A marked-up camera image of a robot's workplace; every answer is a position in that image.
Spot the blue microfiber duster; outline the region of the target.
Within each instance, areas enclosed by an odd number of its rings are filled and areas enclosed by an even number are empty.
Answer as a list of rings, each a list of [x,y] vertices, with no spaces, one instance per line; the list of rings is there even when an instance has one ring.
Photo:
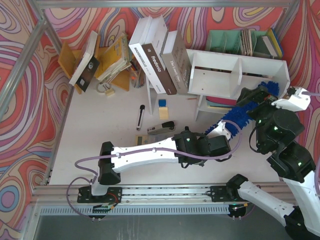
[[[273,81],[264,82],[262,81],[258,87],[266,87],[268,92],[276,97],[279,96],[279,84]],[[244,127],[248,125],[251,117],[247,115],[248,111],[255,109],[258,106],[258,103],[253,101],[245,104],[244,106],[235,106],[231,110],[229,110],[219,121],[221,120],[229,120],[236,123],[239,128],[242,130]],[[205,135],[208,135],[211,131],[213,131],[218,126],[218,123],[210,126],[205,132]],[[225,124],[226,130],[230,132],[231,138],[235,137],[239,131],[237,128],[231,123]]]

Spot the yellow grey calculator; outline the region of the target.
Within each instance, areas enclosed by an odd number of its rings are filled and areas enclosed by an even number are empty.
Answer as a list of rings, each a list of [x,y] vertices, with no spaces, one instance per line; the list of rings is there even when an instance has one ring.
[[[135,145],[146,145],[153,142],[153,139],[150,135],[136,135],[135,136]]]

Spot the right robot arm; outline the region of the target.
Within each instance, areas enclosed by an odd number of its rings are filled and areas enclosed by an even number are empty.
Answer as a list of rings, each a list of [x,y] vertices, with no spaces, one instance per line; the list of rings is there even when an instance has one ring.
[[[257,103],[256,108],[247,112],[255,120],[255,151],[263,155],[271,153],[268,163],[289,187],[297,204],[270,195],[240,174],[236,175],[237,195],[279,221],[293,240],[320,238],[320,167],[295,140],[305,129],[296,113],[306,110],[310,97],[315,96],[319,94],[290,87],[286,98],[277,98],[260,86],[243,88],[236,102],[238,107]]]

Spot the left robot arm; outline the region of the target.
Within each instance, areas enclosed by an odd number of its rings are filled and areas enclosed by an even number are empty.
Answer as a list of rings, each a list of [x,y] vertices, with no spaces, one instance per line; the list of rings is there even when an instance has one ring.
[[[93,196],[107,194],[108,186],[121,182],[121,173],[133,167],[155,163],[204,166],[210,158],[217,162],[231,158],[229,139],[225,135],[208,137],[203,133],[184,130],[164,140],[132,147],[115,147],[110,141],[100,148],[97,180],[92,184]]]

